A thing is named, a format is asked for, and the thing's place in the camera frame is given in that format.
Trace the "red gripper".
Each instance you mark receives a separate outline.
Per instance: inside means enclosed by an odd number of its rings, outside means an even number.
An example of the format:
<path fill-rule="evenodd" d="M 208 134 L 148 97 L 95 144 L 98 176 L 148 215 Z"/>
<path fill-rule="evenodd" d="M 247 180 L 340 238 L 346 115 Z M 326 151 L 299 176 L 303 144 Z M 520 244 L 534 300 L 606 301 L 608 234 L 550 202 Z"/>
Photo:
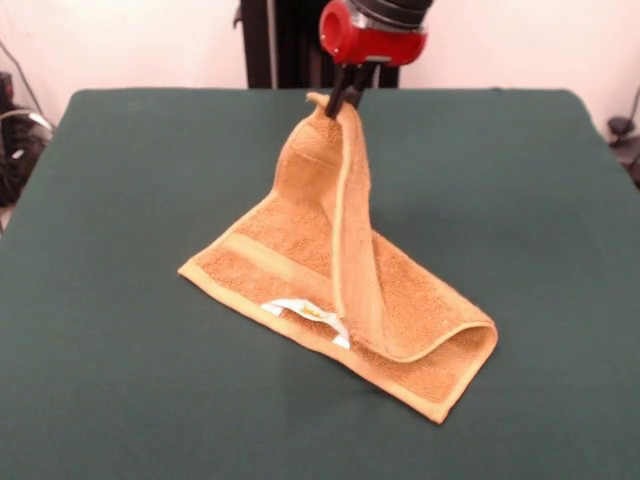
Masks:
<path fill-rule="evenodd" d="M 323 8 L 320 44 L 341 64 L 335 69 L 327 117 L 336 117 L 346 95 L 350 105 L 359 107 L 372 84 L 376 63 L 397 67 L 420 56 L 427 40 L 428 10 L 427 1 L 396 0 L 331 1 Z"/>

